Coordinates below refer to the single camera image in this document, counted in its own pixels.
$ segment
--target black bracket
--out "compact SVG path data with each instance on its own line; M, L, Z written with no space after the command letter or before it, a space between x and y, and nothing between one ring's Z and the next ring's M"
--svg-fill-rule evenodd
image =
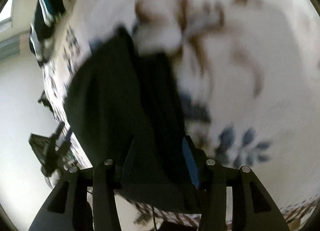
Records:
M64 122L60 123L50 137L30 135L29 144L41 163L41 172L45 177L50 177L57 168L63 169L62 157L66 156L71 146L70 140L59 143L64 125Z
M226 228L227 186L233 194L233 231L289 231L278 207L253 171L223 167L194 149L187 138L200 189L206 201L199 231L224 231ZM93 187L93 221L95 231L121 231L114 189L121 189L112 159L95 168L79 170L73 166L60 179L44 202L29 231L85 231L87 187Z

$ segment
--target black cloth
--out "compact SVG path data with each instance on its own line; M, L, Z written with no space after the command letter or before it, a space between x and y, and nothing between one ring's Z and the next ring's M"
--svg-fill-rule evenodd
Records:
M164 54L138 58L119 29L79 69L64 108L92 165L116 162L120 195L164 211L200 213L182 153L183 113Z
M51 103L50 101L48 100L47 98L47 95L45 94L45 91L43 90L39 100L38 100L38 103L42 103L44 107L48 107L49 110L53 113L53 109L52 109L52 106L51 106Z
M52 36L55 24L65 12L63 0L38 0L37 2L30 28L29 47L40 67L49 61L53 51Z

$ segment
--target window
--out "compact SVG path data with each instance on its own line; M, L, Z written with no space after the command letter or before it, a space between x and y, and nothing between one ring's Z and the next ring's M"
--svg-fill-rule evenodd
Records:
M8 0L0 13L0 31L11 26L12 2L13 0Z

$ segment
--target bed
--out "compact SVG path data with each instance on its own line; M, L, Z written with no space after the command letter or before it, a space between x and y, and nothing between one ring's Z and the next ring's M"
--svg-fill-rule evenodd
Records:
M191 25L183 28L174 16L178 8L183 17L183 2L63 0L66 13L56 24L52 53L41 67L55 119L65 122L66 134L70 125L63 105L72 78L122 24L142 55L161 49L172 56L184 112L189 112L186 131L195 144L223 165L249 165L294 230L319 199L319 15L310 0L188 0L192 7L185 22ZM203 23L195 18L206 15L210 18ZM152 26L141 22L146 16ZM206 31L202 40L186 40L213 21L231 25L213 27L215 34ZM179 38L180 32L187 36ZM74 134L71 142L81 167L91 167ZM149 205L131 203L152 214ZM158 209L155 214L194 227L200 219ZM229 228L231 219L229 199Z

